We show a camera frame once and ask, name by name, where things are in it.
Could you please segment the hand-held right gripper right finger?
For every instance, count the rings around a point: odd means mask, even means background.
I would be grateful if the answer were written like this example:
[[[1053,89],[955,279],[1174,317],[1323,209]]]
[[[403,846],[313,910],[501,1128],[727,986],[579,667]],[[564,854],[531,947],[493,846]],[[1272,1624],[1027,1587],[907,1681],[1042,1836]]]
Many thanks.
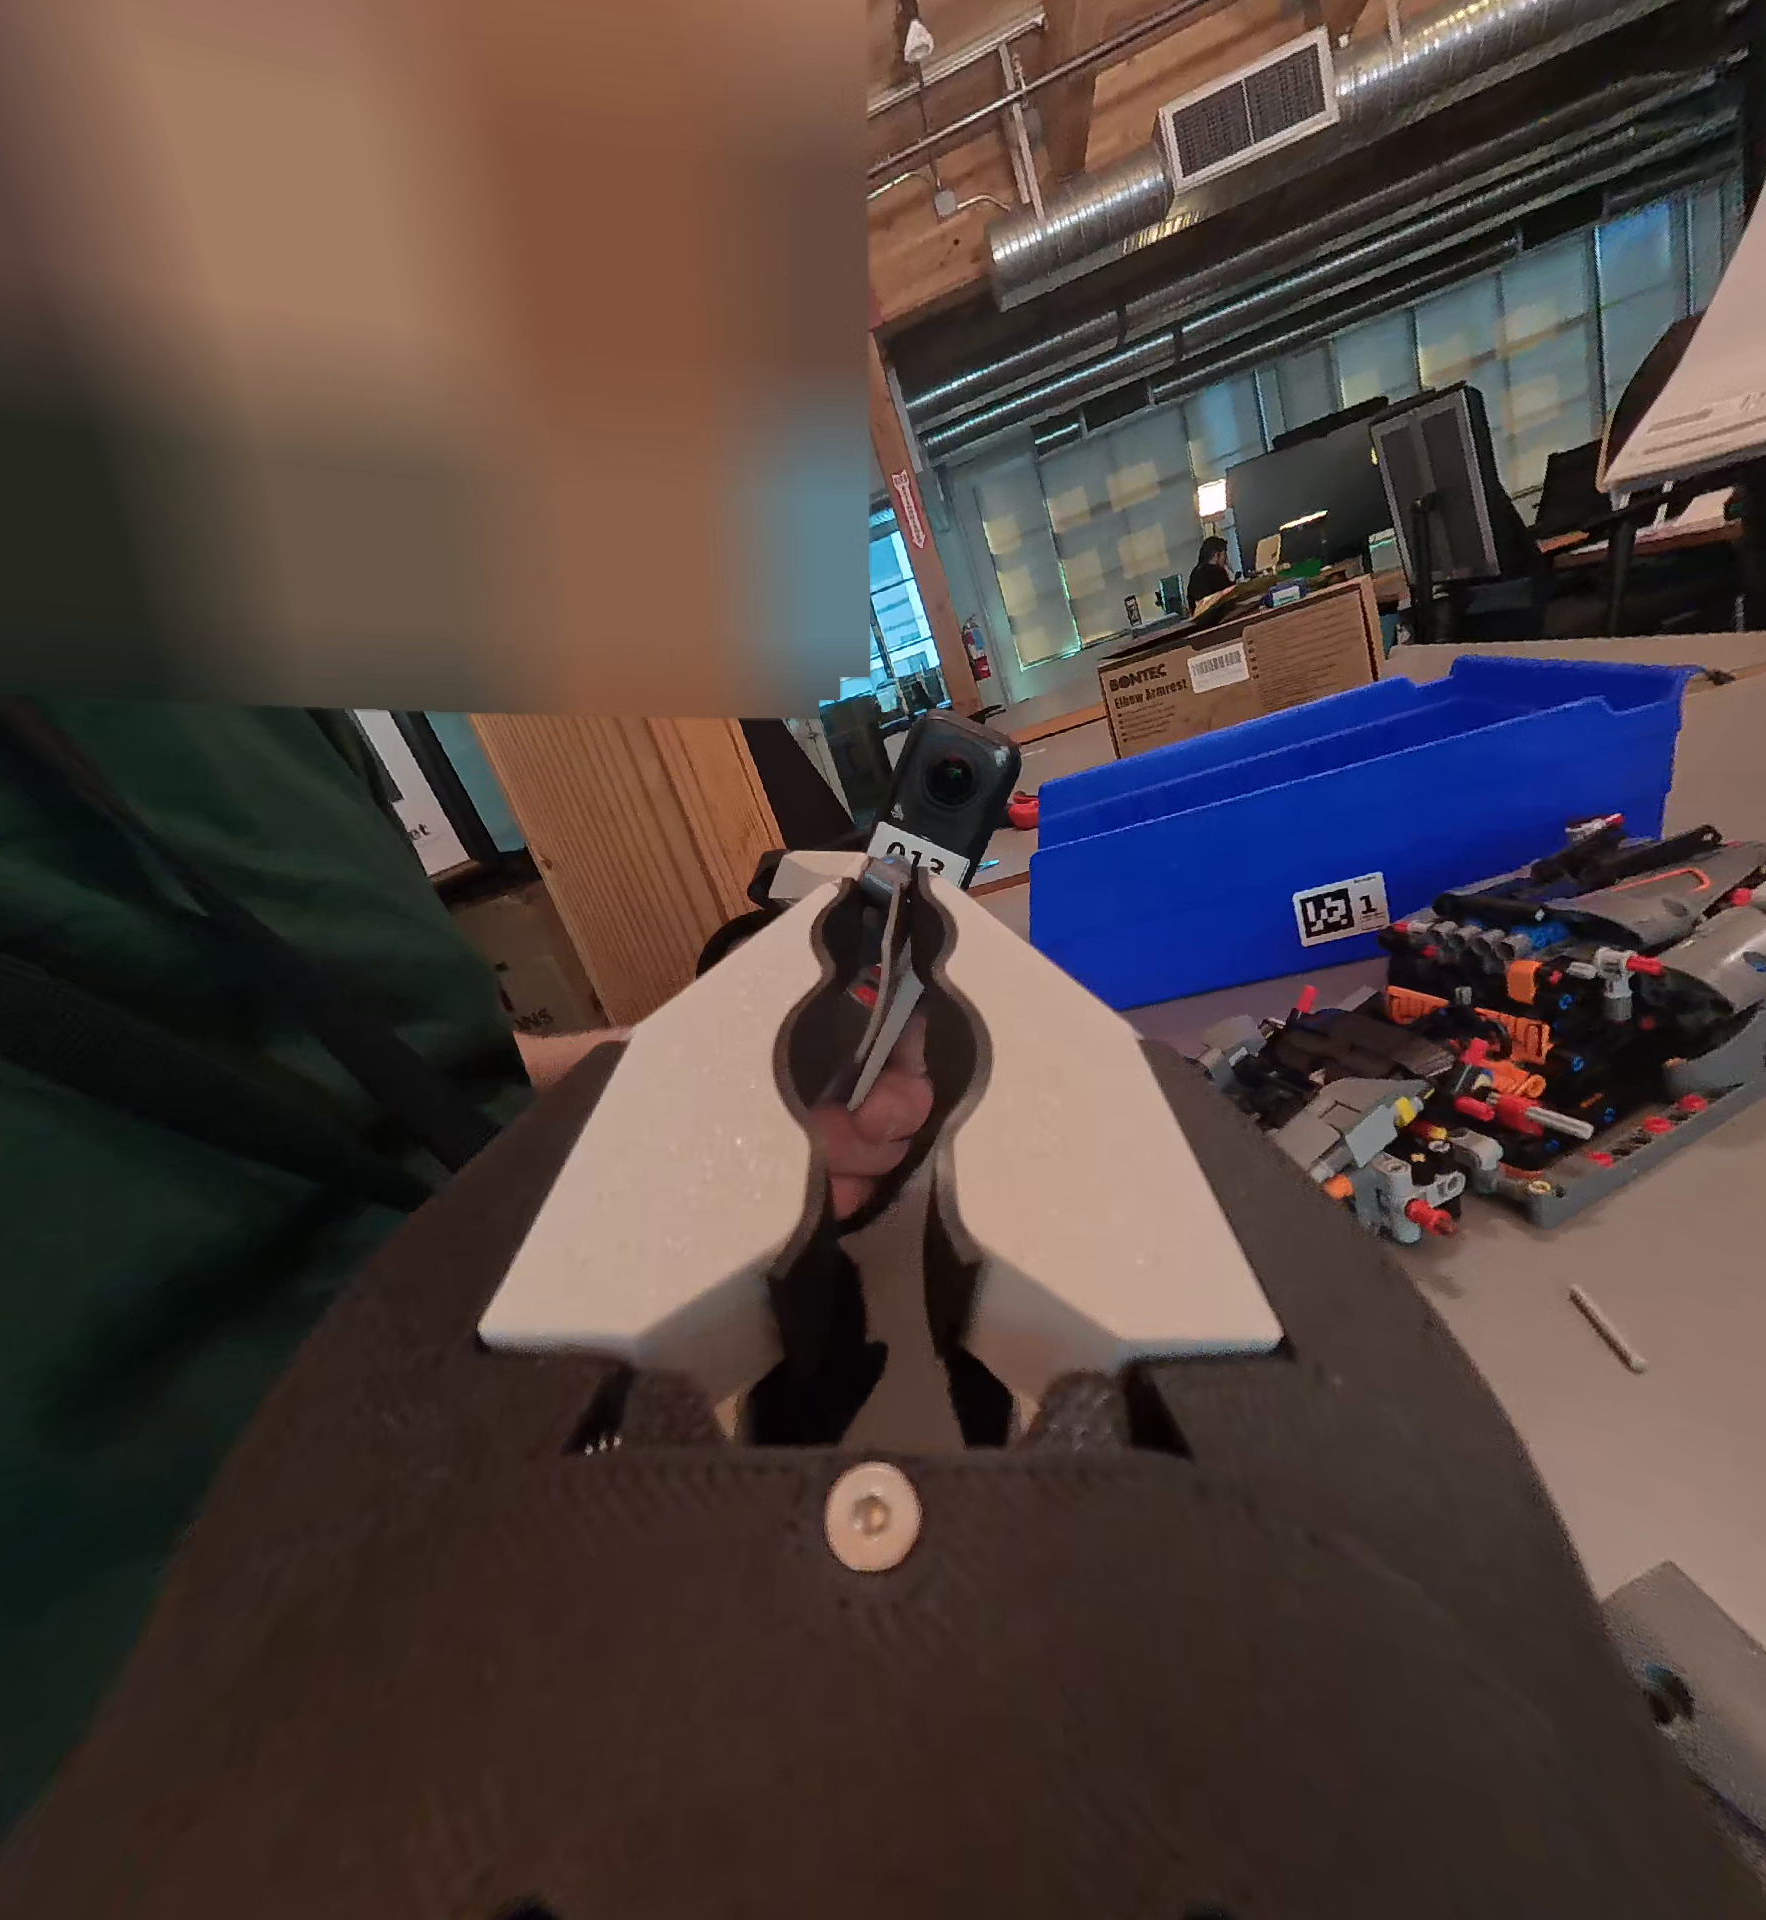
[[[951,885],[918,883],[910,924],[933,1081],[922,1301],[961,1433],[1011,1433],[1068,1374],[1278,1357],[1141,1035]]]

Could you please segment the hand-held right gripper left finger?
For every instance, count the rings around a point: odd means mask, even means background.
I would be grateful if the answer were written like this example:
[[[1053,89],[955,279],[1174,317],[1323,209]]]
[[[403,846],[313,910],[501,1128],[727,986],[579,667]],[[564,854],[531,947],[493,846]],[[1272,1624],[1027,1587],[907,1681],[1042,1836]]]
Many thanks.
[[[746,1397],[755,1439],[843,1439],[862,1286],[809,1112],[862,1031],[857,880],[777,910],[620,1050],[478,1325]]]

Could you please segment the dark grey lego wedge panel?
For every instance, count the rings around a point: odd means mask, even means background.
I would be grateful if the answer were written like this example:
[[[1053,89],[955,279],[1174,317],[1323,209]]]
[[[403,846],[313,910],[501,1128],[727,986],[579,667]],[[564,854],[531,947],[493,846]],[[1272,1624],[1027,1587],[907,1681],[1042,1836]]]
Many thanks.
[[[845,1097],[848,1115],[858,1115],[875,1082],[891,1062],[906,1028],[918,1010],[922,980],[916,963],[918,868],[906,856],[869,856],[857,880],[862,905],[858,927],[857,988],[869,988],[867,1024],[851,1044],[848,1067],[833,1081]]]

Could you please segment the blue plastic bin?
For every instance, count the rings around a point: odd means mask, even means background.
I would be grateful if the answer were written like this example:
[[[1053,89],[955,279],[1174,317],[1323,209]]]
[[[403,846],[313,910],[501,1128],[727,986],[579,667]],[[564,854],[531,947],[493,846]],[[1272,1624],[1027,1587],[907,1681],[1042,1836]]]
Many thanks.
[[[1119,1011],[1362,959],[1574,822],[1658,835],[1697,672],[1508,646],[1047,782],[1029,939]]]

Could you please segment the partly built lego car model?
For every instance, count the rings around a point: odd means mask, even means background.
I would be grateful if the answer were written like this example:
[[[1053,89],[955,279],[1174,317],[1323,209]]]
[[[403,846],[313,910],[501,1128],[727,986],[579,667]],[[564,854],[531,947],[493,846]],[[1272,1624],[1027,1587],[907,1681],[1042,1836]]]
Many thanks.
[[[1386,978],[1206,1029],[1195,1067],[1371,1233],[1556,1229],[1766,1097],[1766,842],[1566,825],[1378,933]]]

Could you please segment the white lego axle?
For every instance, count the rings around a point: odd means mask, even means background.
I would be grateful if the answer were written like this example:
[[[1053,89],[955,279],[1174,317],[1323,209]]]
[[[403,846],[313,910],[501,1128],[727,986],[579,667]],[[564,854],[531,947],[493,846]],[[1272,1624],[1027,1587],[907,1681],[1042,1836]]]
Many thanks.
[[[1581,1286],[1569,1286],[1566,1299],[1571,1307],[1584,1319],[1588,1330],[1597,1335],[1597,1340],[1615,1357],[1615,1362],[1633,1375],[1642,1375],[1648,1369],[1648,1361],[1643,1354],[1630,1342],[1630,1339],[1615,1327],[1615,1321],[1600,1307],[1600,1302],[1590,1296]]]

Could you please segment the person's left hand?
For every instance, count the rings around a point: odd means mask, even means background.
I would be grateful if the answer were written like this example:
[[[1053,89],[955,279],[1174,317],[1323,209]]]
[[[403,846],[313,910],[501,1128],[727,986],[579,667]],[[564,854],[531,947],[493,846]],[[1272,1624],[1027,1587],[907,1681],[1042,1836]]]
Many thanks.
[[[918,1020],[902,1031],[857,1107],[829,1098],[811,1107],[809,1129],[823,1151],[829,1210],[850,1228],[878,1200],[910,1161],[933,1115],[933,1081]]]

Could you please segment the brown cardboard box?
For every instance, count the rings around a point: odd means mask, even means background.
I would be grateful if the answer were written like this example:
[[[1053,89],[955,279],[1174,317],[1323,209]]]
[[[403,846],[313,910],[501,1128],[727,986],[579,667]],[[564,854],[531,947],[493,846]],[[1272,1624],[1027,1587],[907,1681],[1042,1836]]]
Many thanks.
[[[1352,580],[1126,646],[1097,677],[1114,757],[1126,759],[1374,685],[1381,671],[1375,589]]]

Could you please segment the black computer monitor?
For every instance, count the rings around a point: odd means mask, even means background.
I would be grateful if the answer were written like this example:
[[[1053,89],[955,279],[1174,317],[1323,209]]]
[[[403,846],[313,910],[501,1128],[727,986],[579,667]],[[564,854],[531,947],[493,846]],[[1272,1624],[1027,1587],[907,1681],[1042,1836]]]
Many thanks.
[[[1226,473],[1226,509],[1246,575],[1266,567],[1263,545],[1280,539],[1278,563],[1346,563],[1391,526],[1391,505],[1367,423],[1280,446]]]

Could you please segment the person's green shirt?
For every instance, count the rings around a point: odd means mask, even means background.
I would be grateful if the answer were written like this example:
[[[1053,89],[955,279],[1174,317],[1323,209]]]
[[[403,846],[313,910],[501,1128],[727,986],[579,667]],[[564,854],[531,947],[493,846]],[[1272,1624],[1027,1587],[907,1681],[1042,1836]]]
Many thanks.
[[[0,959],[437,1182],[531,1081],[354,724],[0,701]],[[295,1348],[403,1221],[0,1055],[0,1843]]]

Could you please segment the grey-backed computer monitor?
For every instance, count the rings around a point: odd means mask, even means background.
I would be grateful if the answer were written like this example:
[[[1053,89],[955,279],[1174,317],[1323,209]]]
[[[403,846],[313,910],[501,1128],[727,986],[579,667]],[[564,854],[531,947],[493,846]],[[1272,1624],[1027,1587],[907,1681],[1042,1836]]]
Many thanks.
[[[1368,421],[1409,589],[1536,580],[1541,555],[1501,486],[1484,395],[1469,381]]]

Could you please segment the large grey panel with hole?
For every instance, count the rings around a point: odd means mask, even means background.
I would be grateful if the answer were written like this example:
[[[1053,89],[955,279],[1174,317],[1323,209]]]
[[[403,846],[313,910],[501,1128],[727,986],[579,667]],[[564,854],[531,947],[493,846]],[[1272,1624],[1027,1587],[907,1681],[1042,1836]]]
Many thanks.
[[[1603,1598],[1659,1734],[1766,1889],[1766,1647],[1662,1563]]]

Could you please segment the wooden post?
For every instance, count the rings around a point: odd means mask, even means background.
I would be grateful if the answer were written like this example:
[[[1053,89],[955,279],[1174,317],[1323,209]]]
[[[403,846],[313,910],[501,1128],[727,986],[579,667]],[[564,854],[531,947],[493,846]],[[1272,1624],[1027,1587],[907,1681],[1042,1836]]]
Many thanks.
[[[695,976],[782,832],[729,716],[475,714],[588,984],[615,1025]]]

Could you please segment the framed wall poster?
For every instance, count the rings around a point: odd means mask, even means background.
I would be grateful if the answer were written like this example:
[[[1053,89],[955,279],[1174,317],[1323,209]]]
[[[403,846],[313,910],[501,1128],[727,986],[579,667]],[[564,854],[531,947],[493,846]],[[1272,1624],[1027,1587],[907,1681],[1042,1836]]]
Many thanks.
[[[351,710],[348,716],[374,757],[391,814],[403,827],[425,877],[443,879],[470,865],[463,835],[437,799],[437,788],[402,721],[381,710]]]

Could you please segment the silver ventilation duct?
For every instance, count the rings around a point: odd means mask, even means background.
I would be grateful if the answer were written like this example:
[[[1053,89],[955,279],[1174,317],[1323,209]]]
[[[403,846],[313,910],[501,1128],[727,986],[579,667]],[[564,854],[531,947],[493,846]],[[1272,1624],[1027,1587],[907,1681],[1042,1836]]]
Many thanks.
[[[1627,109],[1724,51],[1724,4],[1445,4],[1348,48],[1303,35],[1176,105],[1135,152],[1083,175],[1042,216],[990,227],[991,297],[1041,300],[1223,219],[1312,213],[1519,138]]]

